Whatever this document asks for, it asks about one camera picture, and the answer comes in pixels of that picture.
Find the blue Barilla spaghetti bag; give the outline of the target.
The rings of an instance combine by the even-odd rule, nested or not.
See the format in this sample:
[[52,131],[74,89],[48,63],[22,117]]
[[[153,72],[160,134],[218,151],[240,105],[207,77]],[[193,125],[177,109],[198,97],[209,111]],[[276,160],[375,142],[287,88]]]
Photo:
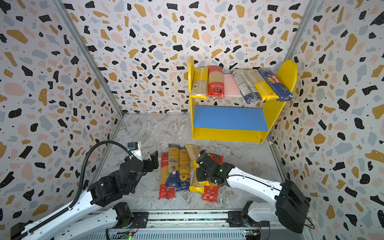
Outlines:
[[278,102],[290,102],[293,98],[293,94],[289,89],[277,78],[277,76],[270,69],[260,68],[258,70],[260,75],[269,84],[271,89],[278,96]]

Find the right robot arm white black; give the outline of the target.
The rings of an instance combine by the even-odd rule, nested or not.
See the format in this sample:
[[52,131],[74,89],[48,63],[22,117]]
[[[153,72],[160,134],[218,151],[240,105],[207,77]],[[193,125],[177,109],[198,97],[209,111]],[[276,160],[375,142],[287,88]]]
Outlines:
[[271,204],[271,208],[262,213],[257,204],[248,201],[243,208],[242,218],[246,223],[279,221],[286,229],[301,234],[308,221],[310,201],[298,186],[285,180],[283,183],[265,180],[235,167],[229,163],[219,164],[206,151],[201,151],[196,160],[197,179],[209,181],[220,187],[227,186],[246,191]]

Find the clear printed spaghetti bag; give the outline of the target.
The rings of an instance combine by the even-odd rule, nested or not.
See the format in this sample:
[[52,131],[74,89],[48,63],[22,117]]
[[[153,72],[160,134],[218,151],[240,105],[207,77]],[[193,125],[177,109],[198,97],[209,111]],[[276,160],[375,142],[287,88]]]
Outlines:
[[232,71],[232,75],[247,104],[262,101],[258,90],[254,86],[250,77],[246,74],[246,71],[237,69]]

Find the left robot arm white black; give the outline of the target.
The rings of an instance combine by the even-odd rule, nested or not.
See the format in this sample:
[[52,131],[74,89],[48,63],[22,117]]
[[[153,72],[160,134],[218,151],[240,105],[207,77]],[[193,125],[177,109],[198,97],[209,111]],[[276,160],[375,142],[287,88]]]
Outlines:
[[124,195],[134,194],[142,176],[159,167],[159,152],[151,158],[140,160],[138,152],[129,154],[119,170],[91,184],[84,192],[77,193],[75,199],[35,222],[18,223],[11,228],[12,240],[52,240],[62,230],[82,217],[91,214]]

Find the yellow Pastatime spaghetti bag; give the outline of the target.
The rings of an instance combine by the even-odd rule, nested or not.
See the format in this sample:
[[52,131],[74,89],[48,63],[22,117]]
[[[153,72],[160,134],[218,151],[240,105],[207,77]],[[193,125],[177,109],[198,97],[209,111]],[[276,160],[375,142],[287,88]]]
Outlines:
[[245,73],[251,79],[263,102],[279,98],[258,70],[246,70]]

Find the yellow label spaghetti bag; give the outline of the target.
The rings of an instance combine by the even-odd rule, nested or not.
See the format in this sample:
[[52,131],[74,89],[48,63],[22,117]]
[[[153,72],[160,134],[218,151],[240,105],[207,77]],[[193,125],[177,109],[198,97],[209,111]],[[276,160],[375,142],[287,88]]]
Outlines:
[[194,71],[190,95],[195,99],[208,98],[209,67],[197,68]]

